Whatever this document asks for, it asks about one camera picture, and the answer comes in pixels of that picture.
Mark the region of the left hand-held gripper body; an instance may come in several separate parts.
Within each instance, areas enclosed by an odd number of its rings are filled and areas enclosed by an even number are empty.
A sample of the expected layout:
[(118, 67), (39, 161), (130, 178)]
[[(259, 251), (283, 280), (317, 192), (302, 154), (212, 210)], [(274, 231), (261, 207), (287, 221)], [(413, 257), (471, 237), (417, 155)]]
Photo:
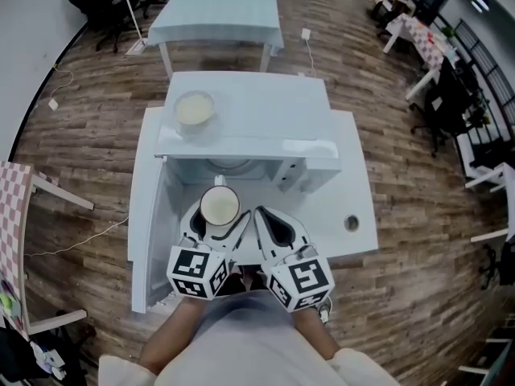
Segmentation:
[(229, 276), (232, 253), (184, 236), (171, 247), (167, 278), (176, 295), (214, 298)]

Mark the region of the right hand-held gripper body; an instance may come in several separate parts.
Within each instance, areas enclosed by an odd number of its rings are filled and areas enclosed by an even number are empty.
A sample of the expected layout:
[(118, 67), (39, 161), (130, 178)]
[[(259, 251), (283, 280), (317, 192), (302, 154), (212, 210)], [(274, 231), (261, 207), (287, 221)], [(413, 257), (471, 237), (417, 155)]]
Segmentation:
[(287, 312), (319, 305), (334, 287), (328, 259), (312, 244), (268, 266), (268, 289)]

